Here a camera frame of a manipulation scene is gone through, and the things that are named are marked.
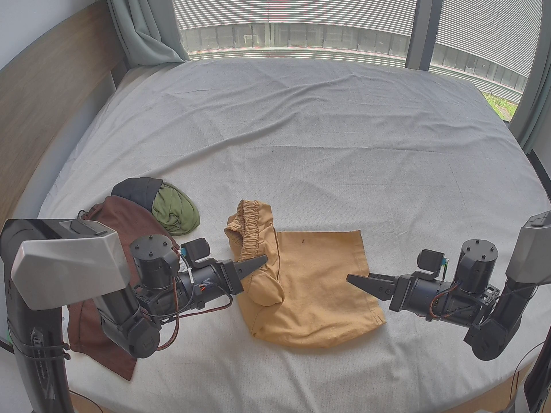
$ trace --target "green cloth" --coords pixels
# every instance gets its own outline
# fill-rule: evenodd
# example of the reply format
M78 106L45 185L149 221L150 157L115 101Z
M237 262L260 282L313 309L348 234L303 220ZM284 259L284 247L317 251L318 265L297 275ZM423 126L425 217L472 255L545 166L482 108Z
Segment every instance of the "green cloth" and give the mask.
M199 211L182 191L163 181L151 212L171 236L183 236L199 226Z

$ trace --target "curtain fold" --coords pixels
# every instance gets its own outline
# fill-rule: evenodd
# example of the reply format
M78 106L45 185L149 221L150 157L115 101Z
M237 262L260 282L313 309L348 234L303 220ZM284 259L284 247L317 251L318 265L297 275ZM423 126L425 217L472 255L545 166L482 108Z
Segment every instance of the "curtain fold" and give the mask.
M131 67L189 60L172 0L107 0Z
M551 108L551 0L542 0L542 22L534 63L509 130L530 153Z

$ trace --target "tan pants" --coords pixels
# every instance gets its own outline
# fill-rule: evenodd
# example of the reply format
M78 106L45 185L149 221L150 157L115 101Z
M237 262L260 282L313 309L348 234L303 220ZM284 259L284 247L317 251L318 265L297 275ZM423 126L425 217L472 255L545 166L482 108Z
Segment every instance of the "tan pants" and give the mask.
M235 260L268 257L238 295L254 337L326 348L385 323L377 299L346 282L369 274L360 231L276 232L269 205L242 200L225 233Z

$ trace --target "mattress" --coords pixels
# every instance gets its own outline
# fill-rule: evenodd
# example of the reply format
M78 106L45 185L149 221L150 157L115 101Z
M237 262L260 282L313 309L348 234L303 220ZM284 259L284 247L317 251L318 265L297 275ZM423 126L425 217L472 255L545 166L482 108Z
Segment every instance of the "mattress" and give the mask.
M470 238L496 244L502 288L520 227L551 204L484 97L462 80L320 59L221 59L138 68L93 121L40 217L75 217L127 177L179 186L215 258L240 199L272 205L279 231L361 230L372 272L416 269L445 252L451 273ZM343 279L348 265L342 265ZM334 348L253 339L234 305L186 319L173 346L139 360L130 382L83 354L72 389L114 412L437 412L505 380L545 338L542 287L493 361L466 329L381 307L387 323ZM211 302L214 306L219 301ZM162 342L172 333L163 328Z

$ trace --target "wooden headboard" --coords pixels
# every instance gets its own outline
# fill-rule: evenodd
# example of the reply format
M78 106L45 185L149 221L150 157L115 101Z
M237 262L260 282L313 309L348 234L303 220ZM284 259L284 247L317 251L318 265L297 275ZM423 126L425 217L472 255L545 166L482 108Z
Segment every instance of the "wooden headboard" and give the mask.
M107 2L100 0L0 71L0 228L58 131L123 58Z

